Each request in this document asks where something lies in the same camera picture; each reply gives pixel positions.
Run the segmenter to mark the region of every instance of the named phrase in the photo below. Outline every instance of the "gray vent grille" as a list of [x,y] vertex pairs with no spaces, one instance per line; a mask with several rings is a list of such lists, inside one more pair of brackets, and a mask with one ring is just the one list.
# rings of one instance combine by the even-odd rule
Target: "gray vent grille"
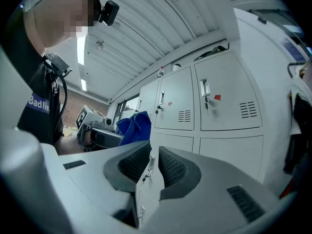
[[242,118],[256,117],[258,115],[254,101],[241,103],[239,107]]
[[178,122],[191,122],[191,110],[179,111]]

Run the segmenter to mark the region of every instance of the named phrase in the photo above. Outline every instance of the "black shirt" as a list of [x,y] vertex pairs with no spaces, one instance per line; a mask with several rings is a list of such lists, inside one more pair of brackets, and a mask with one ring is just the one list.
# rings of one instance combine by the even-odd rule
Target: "black shirt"
[[53,131],[59,117],[59,97],[53,93],[42,57],[28,39],[22,9],[17,9],[11,16],[1,43],[13,66],[33,90],[19,120],[18,128],[31,132],[41,143],[54,144],[63,136],[61,121],[57,131]]

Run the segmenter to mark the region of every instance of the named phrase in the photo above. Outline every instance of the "vent slot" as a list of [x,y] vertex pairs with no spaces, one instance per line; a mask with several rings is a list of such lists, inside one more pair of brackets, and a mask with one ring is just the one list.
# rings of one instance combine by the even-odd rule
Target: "vent slot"
[[264,214],[264,210],[241,186],[228,188],[227,191],[249,223]]
[[254,101],[239,104],[242,118],[256,117],[258,115]]
[[191,110],[179,111],[178,122],[191,122]]

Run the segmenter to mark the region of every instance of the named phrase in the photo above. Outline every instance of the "bottle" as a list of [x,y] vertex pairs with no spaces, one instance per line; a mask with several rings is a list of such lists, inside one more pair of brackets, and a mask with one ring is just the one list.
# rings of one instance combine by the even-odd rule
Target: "bottle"
[[158,71],[158,75],[157,78],[161,78],[164,75],[164,67],[160,67],[159,71]]

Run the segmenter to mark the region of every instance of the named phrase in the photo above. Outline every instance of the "black strap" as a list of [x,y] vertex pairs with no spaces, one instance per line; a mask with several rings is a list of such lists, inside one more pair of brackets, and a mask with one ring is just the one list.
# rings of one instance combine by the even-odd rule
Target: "black strap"
[[194,61],[197,61],[197,60],[200,60],[204,57],[208,57],[208,56],[211,56],[211,55],[214,55],[216,53],[220,53],[222,51],[225,51],[225,50],[228,50],[230,48],[230,43],[228,42],[228,48],[225,48],[221,45],[217,46],[217,47],[214,47],[212,51],[208,51],[204,54],[202,54],[201,56],[197,57]]

